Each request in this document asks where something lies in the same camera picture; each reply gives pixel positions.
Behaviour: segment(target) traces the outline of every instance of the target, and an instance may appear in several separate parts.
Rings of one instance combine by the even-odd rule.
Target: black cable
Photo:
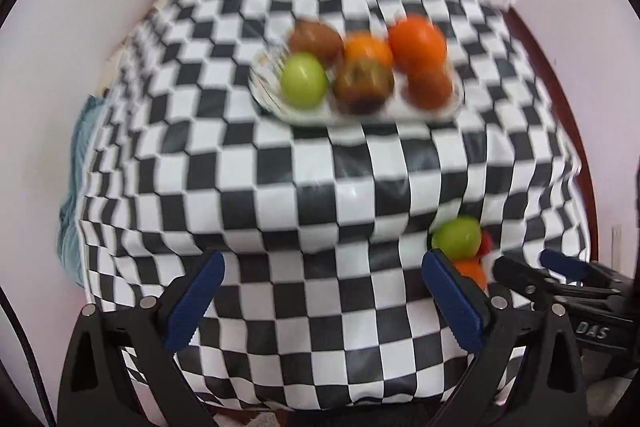
[[[9,323],[14,328],[15,336],[18,337],[18,341],[20,342],[20,346],[22,347],[22,351],[24,352],[24,357],[27,359],[29,371],[31,371],[31,378],[33,378],[33,384],[36,388],[36,392],[38,393],[40,406],[42,407],[44,416],[47,419],[47,424],[49,425],[49,427],[56,427],[56,418],[53,416],[53,410],[51,409],[47,391],[45,391],[44,389],[44,382],[42,381],[42,375],[40,374],[40,370],[38,369],[38,362],[36,362],[36,357],[33,354],[33,349],[31,349],[31,344],[29,343],[27,334],[22,329],[22,325],[18,320],[18,315],[15,314],[15,311],[12,308],[9,299],[4,294],[4,291],[2,291],[2,287],[0,287],[0,307],[2,307],[4,314],[9,319]]]

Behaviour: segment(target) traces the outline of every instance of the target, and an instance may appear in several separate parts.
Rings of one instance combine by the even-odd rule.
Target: checkered tablecloth
[[[345,33],[406,12],[447,38],[465,91],[452,123],[291,128],[252,101],[252,58],[296,17]],[[486,0],[177,0],[129,39],[88,154],[86,289],[103,310],[132,306],[216,248],[223,285],[177,354],[201,399],[446,396],[467,357],[422,284],[427,231],[476,216],[496,245],[487,269],[500,254],[537,266],[543,248],[586,257],[578,169]]]

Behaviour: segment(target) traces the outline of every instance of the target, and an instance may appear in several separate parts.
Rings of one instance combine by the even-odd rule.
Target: blue gripper pad
[[[428,251],[422,258],[422,280],[442,312],[460,347],[478,355],[482,350],[482,316],[466,298],[460,282],[465,278],[440,250]]]
[[[587,263],[553,250],[543,250],[540,253],[540,264],[572,281],[582,281],[587,277]]]
[[[167,319],[164,340],[166,349],[176,353],[189,344],[224,278],[224,258],[220,252],[212,252],[207,264],[193,279]]]

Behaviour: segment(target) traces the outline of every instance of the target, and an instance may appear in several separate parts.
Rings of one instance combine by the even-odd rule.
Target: plate of fruit
[[[299,20],[286,42],[254,58],[249,88],[262,108],[296,126],[444,123],[464,99],[444,36],[418,15],[397,20],[386,35],[344,37]]]

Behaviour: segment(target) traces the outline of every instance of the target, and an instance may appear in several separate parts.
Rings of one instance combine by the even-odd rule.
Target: brown baseboard
[[[558,77],[551,67],[551,64],[546,60],[545,54],[543,54],[540,45],[516,10],[511,8],[507,12],[504,12],[504,21],[511,35],[522,42],[524,49],[526,49],[527,54],[529,54],[531,67],[535,71],[536,75],[542,79],[546,90],[549,92],[556,118],[558,118],[564,127],[569,138],[571,138],[578,156],[580,156],[582,171],[580,171],[576,181],[580,188],[582,199],[584,200],[584,207],[587,213],[587,224],[589,226],[591,237],[591,259],[593,261],[597,261],[598,222],[596,219],[596,200],[593,193],[593,183],[591,182],[589,163],[587,162],[587,156],[584,152],[584,145],[580,138],[578,126],[575,123],[574,114],[571,111],[569,102],[564,95],[562,86],[560,85]]]

